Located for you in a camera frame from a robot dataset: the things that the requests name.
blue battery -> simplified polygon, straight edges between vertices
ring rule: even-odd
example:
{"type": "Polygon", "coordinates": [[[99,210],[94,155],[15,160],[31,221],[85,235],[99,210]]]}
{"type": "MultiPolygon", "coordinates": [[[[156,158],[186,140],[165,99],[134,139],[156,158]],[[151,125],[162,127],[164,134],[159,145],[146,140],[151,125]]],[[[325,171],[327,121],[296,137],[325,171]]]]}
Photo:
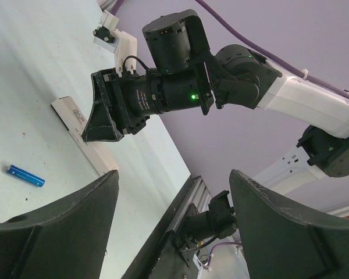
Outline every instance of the blue battery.
{"type": "Polygon", "coordinates": [[[31,184],[34,184],[37,187],[42,187],[45,183],[44,179],[37,177],[37,176],[35,176],[35,175],[25,171],[25,170],[20,169],[19,167],[14,166],[14,165],[10,165],[6,169],[6,172],[24,180],[24,181],[27,181],[31,184]]]}

black cable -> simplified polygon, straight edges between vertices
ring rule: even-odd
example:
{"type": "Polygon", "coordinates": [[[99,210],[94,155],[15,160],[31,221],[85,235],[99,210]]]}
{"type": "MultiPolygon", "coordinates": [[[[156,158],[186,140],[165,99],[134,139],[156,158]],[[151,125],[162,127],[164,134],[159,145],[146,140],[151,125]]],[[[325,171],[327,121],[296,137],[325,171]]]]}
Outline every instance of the black cable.
{"type": "Polygon", "coordinates": [[[196,252],[206,246],[208,246],[209,244],[211,244],[213,241],[215,241],[218,238],[217,236],[212,237],[209,241],[205,242],[203,245],[195,247],[195,248],[191,248],[191,249],[187,249],[187,250],[182,250],[180,253],[181,255],[187,254],[187,253],[192,253],[192,252],[196,252]]]}
{"type": "Polygon", "coordinates": [[[127,74],[127,73],[128,73],[128,71],[127,71],[127,69],[126,69],[126,62],[127,62],[127,60],[130,59],[130,58],[133,58],[133,59],[137,60],[137,62],[138,62],[139,64],[141,64],[141,66],[142,66],[146,71],[149,69],[149,67],[146,66],[145,63],[144,63],[140,58],[138,58],[138,57],[136,57],[136,56],[134,56],[134,55],[129,55],[129,56],[127,56],[127,58],[126,58],[126,59],[124,60],[124,62],[123,62],[123,73],[124,73],[124,74],[127,74]]]}

cable tie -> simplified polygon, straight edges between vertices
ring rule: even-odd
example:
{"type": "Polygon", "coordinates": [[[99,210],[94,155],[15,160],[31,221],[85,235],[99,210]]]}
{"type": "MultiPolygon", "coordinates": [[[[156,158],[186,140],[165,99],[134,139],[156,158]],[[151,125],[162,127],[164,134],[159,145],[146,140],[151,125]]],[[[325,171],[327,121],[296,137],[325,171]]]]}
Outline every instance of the cable tie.
{"type": "Polygon", "coordinates": [[[307,80],[309,71],[307,69],[304,69],[304,70],[302,70],[302,72],[304,73],[304,77],[302,79],[307,80]]]}

white table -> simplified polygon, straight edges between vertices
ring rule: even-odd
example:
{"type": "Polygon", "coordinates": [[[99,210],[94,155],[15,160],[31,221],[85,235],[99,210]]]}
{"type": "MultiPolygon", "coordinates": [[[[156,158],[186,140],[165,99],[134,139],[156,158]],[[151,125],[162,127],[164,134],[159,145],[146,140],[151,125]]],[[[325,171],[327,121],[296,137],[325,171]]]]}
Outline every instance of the white table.
{"type": "MultiPolygon", "coordinates": [[[[50,103],[72,96],[89,115],[90,74],[114,66],[92,43],[100,15],[95,0],[0,1],[0,222],[98,177],[50,103]],[[9,164],[44,178],[44,187],[6,174],[9,164]]],[[[157,116],[108,146],[120,192],[101,278],[120,278],[190,173],[157,116]]]]}

robotic arm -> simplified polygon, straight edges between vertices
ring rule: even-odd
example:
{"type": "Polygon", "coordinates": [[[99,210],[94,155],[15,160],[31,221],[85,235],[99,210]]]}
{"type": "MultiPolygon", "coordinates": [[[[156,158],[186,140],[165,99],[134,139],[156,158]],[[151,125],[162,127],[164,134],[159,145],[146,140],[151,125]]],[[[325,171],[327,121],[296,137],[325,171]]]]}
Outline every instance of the robotic arm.
{"type": "Polygon", "coordinates": [[[259,183],[285,194],[325,175],[349,175],[349,99],[240,45],[226,46],[213,56],[193,10],[154,20],[143,34],[156,69],[146,67],[135,53],[125,53],[117,69],[92,74],[94,103],[84,141],[120,141],[125,134],[137,134],[154,114],[200,107],[207,115],[214,102],[218,109],[242,105],[275,110],[311,125],[296,147],[254,177],[259,183]],[[146,75],[136,73],[134,59],[146,75]]]}

